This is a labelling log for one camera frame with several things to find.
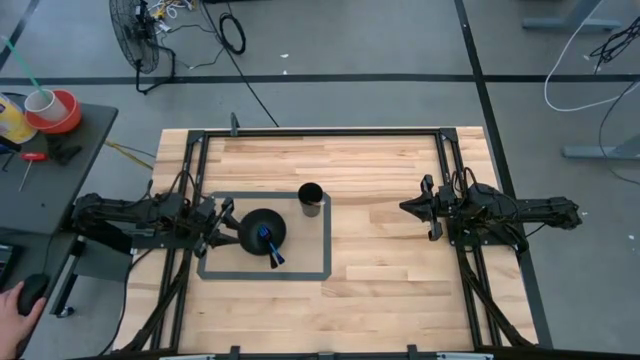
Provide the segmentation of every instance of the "gray floor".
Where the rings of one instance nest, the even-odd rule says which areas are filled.
[[[568,35],[525,31],[520,20],[563,14],[572,3],[465,1],[484,73],[546,74]],[[12,32],[24,8],[23,0],[0,4],[0,34]],[[212,9],[217,14],[223,7]],[[272,0],[234,4],[233,9],[247,32],[248,50],[238,60],[247,74],[471,74],[452,1]],[[635,1],[605,1],[597,15],[626,25],[639,10]],[[181,13],[170,25],[186,23],[204,21],[198,13]],[[595,61],[585,60],[584,55],[607,37],[580,35],[558,73],[591,73]],[[219,49],[209,34],[197,29],[181,30],[166,41],[190,64],[210,61]],[[18,49],[39,77],[133,76],[113,36],[106,1],[41,0]],[[638,44],[633,44],[603,66],[602,73],[639,73],[638,55]],[[152,75],[161,75],[167,66],[162,58]],[[224,54],[215,66],[180,67],[179,73],[236,74]],[[23,76],[14,59],[0,71],[3,78]],[[615,96],[625,86],[555,83],[550,96],[555,105],[577,106]],[[242,84],[168,85],[146,97],[136,94],[133,86],[65,87],[81,101],[119,108],[110,139],[151,152],[163,128],[226,126],[231,111],[243,126],[269,126]],[[282,126],[485,125],[473,83],[298,83],[254,88]],[[581,205],[583,226],[571,232],[544,229],[531,239],[554,345],[640,353],[640,244],[636,244],[640,192],[635,185],[613,178],[603,163],[560,156],[563,145],[596,143],[606,107],[554,112],[544,103],[542,84],[488,84],[488,90],[518,196],[563,195]],[[0,91],[30,89],[0,87]],[[632,94],[620,103],[605,129],[606,144],[640,130],[637,97]],[[640,179],[633,163],[613,166]],[[149,176],[149,171],[104,148],[83,193],[134,198]],[[67,320],[46,316],[28,358],[95,354],[114,331],[121,297],[118,284],[82,280],[70,300],[78,315]]]

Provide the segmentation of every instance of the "wooden tabletop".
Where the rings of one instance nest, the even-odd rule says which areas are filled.
[[[465,166],[479,182],[496,186],[483,129],[457,130]],[[187,133],[164,130],[155,191],[168,189],[180,171]],[[436,186],[441,182],[435,142],[428,136],[212,139],[205,194],[297,191],[313,181],[331,196],[332,275],[326,281],[204,281],[195,273],[194,258],[180,352],[227,353],[232,345],[243,353],[400,352],[407,344],[420,351],[471,350],[454,248],[446,235],[428,241],[429,225],[398,207],[419,195],[425,174],[434,175]],[[535,342],[513,250],[483,250],[495,302]],[[156,250],[133,270],[116,348],[131,340],[153,310],[164,258]],[[476,306],[489,344],[484,309],[480,301]],[[164,344],[173,311],[167,314]]]

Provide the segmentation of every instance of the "fan stand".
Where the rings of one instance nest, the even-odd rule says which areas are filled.
[[[149,44],[149,46],[167,51],[171,55],[171,75],[169,75],[164,80],[151,85],[146,89],[140,89],[140,69],[142,68],[142,60],[136,60],[136,90],[139,93],[142,93],[143,95],[147,95],[149,91],[157,88],[162,84],[170,83],[173,80],[173,78],[176,76],[176,53],[173,50],[169,49],[168,47],[164,47],[156,44]]]

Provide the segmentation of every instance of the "red screwdriver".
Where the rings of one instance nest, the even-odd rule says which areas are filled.
[[[20,155],[20,157],[22,158],[22,160],[28,161],[29,165],[27,166],[27,171],[24,172],[24,176],[22,177],[22,183],[20,183],[20,188],[18,189],[18,192],[22,191],[22,187],[24,186],[24,182],[25,182],[25,180],[27,180],[27,175],[29,175],[29,170],[31,170],[31,164],[33,164],[34,161],[45,161],[45,160],[47,160],[47,154],[44,154],[44,153],[24,153],[24,154]]]

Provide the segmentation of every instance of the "yellow container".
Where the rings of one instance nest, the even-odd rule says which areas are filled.
[[[31,140],[36,132],[36,129],[27,124],[20,108],[0,95],[0,135],[16,144],[22,144]]]

